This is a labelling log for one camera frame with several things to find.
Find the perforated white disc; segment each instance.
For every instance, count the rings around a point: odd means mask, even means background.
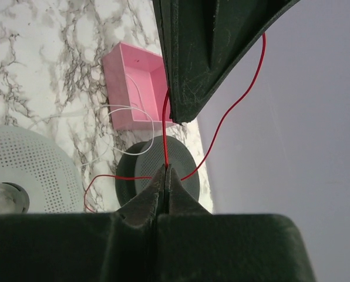
[[[0,126],[0,183],[21,186],[28,213],[83,211],[80,175],[52,140],[27,129]]]

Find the gray wall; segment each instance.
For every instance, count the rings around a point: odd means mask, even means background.
[[[198,117],[204,149],[246,90],[261,40]],[[252,92],[207,161],[216,213],[281,213],[318,281],[350,282],[350,0],[301,0],[267,31]]]

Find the pink box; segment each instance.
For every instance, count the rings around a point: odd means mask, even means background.
[[[102,58],[109,103],[139,108],[161,128],[162,107],[167,91],[166,73],[161,56],[126,43],[117,44]],[[173,125],[170,104],[166,110],[166,126]],[[120,110],[111,114],[114,129],[151,129],[150,119],[138,110]]]

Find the red cable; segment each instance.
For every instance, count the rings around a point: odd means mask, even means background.
[[[94,182],[94,180],[96,180],[98,177],[101,176],[106,176],[106,177],[114,177],[115,179],[121,179],[121,180],[135,180],[135,179],[152,179],[150,176],[140,176],[140,177],[123,177],[123,176],[116,176],[116,175],[110,175],[110,174],[99,174],[96,177],[93,178],[93,180],[91,181],[91,183],[89,184],[89,186],[86,188],[85,193],[83,195],[83,204],[85,206],[85,208],[87,210],[89,210],[92,213],[95,213],[95,211],[93,211],[92,209],[90,209],[87,204],[86,204],[86,195],[88,193],[88,191],[90,190],[90,188],[92,187],[92,184]]]
[[[166,138],[166,107],[169,102],[170,88],[167,88],[166,96],[164,97],[163,109],[162,109],[162,138],[163,138],[163,152],[164,152],[164,166],[169,166],[169,150],[167,148]]]
[[[260,61],[258,63],[258,66],[257,66],[257,70],[256,70],[256,73],[252,79],[252,82],[250,84],[250,86],[248,87],[247,91],[238,99],[238,101],[236,101],[235,103],[233,103],[233,105],[226,111],[226,113],[223,115],[223,117],[221,118],[221,121],[220,123],[218,124],[217,126],[217,130],[214,134],[214,137],[210,143],[210,147],[208,149],[208,151],[206,152],[203,160],[201,161],[201,163],[196,167],[195,170],[193,170],[189,175],[187,175],[186,177],[183,177],[181,180],[186,180],[188,179],[189,177],[191,177],[192,175],[194,175],[196,173],[196,171],[198,171],[198,169],[200,168],[200,166],[205,162],[206,158],[208,157],[209,153],[210,153],[210,150],[211,148],[213,147],[213,144],[214,144],[214,141],[216,141],[216,138],[217,138],[217,135],[218,135],[218,131],[220,130],[221,128],[221,125],[223,123],[223,120],[225,119],[225,117],[228,115],[228,113],[231,112],[231,110],[237,105],[239,104],[243,99],[244,97],[251,91],[253,85],[255,84],[256,82],[256,79],[257,79],[257,76],[258,76],[258,73],[260,72],[260,69],[261,69],[261,65],[263,64],[263,60],[264,60],[264,55],[265,55],[265,49],[266,49],[266,46],[267,46],[267,38],[266,38],[266,35],[263,34],[262,35],[262,50],[261,50],[261,57],[260,57]]]

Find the white marble countertop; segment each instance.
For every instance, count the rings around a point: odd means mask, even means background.
[[[160,53],[149,0],[0,0],[0,125],[28,128],[50,115],[107,104],[101,57],[120,41]],[[125,150],[150,139],[151,132],[114,131],[106,114],[107,108],[89,109],[32,130],[53,139],[78,167],[104,153],[110,140]],[[182,141],[196,163],[202,160],[196,120],[167,134]],[[115,174],[121,156],[107,149],[80,167],[84,189],[98,174]],[[213,211],[205,165],[199,175],[200,203]],[[120,207],[111,177],[97,179],[87,199],[99,212]]]

